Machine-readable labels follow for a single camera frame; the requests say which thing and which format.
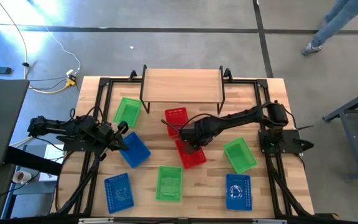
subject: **green basket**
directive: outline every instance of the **green basket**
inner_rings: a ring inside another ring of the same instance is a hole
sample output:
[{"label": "green basket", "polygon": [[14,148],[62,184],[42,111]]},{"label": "green basket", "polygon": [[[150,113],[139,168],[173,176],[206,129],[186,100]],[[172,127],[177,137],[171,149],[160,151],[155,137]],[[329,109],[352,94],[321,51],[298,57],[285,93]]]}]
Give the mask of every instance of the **green basket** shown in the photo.
[{"label": "green basket", "polygon": [[223,149],[238,174],[258,164],[244,138],[237,138],[225,144]]},{"label": "green basket", "polygon": [[126,121],[129,127],[134,127],[141,109],[142,102],[140,100],[123,97],[112,121],[115,123]]},{"label": "green basket", "polygon": [[183,169],[181,167],[160,166],[158,168],[155,199],[180,202]]}]

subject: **blue plastic basket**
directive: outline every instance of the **blue plastic basket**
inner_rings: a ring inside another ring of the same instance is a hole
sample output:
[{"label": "blue plastic basket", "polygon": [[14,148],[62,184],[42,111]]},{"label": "blue plastic basket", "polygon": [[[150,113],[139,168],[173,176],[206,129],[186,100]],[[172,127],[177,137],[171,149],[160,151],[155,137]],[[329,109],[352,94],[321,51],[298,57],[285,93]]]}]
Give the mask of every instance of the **blue plastic basket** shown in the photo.
[{"label": "blue plastic basket", "polygon": [[124,142],[129,150],[120,150],[119,152],[131,168],[139,166],[152,154],[136,133],[128,134],[124,138]]},{"label": "blue plastic basket", "polygon": [[252,211],[251,179],[248,175],[226,174],[226,208]]},{"label": "blue plastic basket", "polygon": [[134,206],[128,173],[105,179],[104,188],[106,189],[107,207],[110,214]]}]

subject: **red basket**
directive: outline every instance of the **red basket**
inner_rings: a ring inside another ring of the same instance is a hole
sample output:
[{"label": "red basket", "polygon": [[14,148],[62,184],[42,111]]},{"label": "red basket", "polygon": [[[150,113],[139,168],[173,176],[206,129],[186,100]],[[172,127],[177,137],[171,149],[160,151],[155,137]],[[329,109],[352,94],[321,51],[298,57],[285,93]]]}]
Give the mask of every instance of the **red basket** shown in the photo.
[{"label": "red basket", "polygon": [[[167,120],[168,123],[170,123],[179,131],[181,126],[184,125],[188,120],[186,108],[176,108],[176,109],[166,110],[165,119]],[[167,126],[167,129],[168,129],[168,135],[171,138],[175,138],[179,136],[179,134],[171,127]]]},{"label": "red basket", "polygon": [[190,169],[194,166],[206,162],[206,158],[202,149],[199,149],[198,151],[189,155],[185,147],[191,147],[191,146],[187,142],[183,142],[181,139],[177,139],[175,141],[175,144],[177,145],[181,163],[183,164],[183,167],[185,169]]}]

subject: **logo on basket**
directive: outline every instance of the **logo on basket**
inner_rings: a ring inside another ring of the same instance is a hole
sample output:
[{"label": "logo on basket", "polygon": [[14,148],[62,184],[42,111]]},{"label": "logo on basket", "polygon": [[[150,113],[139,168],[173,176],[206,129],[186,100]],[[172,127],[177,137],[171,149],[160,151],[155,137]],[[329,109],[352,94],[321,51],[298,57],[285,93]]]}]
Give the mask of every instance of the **logo on basket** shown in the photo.
[{"label": "logo on basket", "polygon": [[126,199],[130,199],[130,192],[128,191],[128,189],[123,188],[123,189],[119,189],[116,190],[116,199],[117,200],[126,200]]},{"label": "logo on basket", "polygon": [[230,187],[230,196],[232,198],[242,197],[242,189],[237,185],[233,185]]}]

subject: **gray floor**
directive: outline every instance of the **gray floor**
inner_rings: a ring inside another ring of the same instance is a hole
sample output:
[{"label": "gray floor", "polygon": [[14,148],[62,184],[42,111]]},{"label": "gray floor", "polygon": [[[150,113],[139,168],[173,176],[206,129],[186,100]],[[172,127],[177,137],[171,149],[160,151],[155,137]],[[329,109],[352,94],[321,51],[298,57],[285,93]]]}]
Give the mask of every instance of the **gray floor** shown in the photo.
[{"label": "gray floor", "polygon": [[[94,1],[1,1],[18,24],[73,27],[174,27],[255,29],[252,0],[98,0]],[[259,0],[265,29],[315,29],[334,1]],[[0,9],[0,24],[10,23]],[[358,30],[358,17],[345,29]],[[29,79],[64,76],[76,61],[62,52],[46,32],[23,32],[34,65]],[[202,33],[116,33],[57,32],[55,37],[82,62],[78,74],[128,75],[153,68],[229,67],[236,77],[266,77],[258,34]],[[352,172],[354,161],[339,121],[325,124],[321,117],[358,95],[358,35],[337,35],[319,54],[305,58],[300,49],[310,35],[266,35],[274,77],[284,78],[291,109],[302,138],[315,143],[305,153],[306,174],[315,212],[337,213],[342,219],[358,221],[358,180],[343,182],[341,175]],[[1,26],[0,66],[14,69],[0,78],[22,78],[22,42],[13,27]],[[34,82],[36,87],[56,82]],[[67,119],[75,107],[75,87],[56,94],[28,91],[12,142],[27,136],[29,120],[38,115]],[[53,136],[47,139],[58,141]],[[30,144],[43,144],[31,141]],[[44,214],[50,197],[31,195],[18,198],[12,216]]]}]

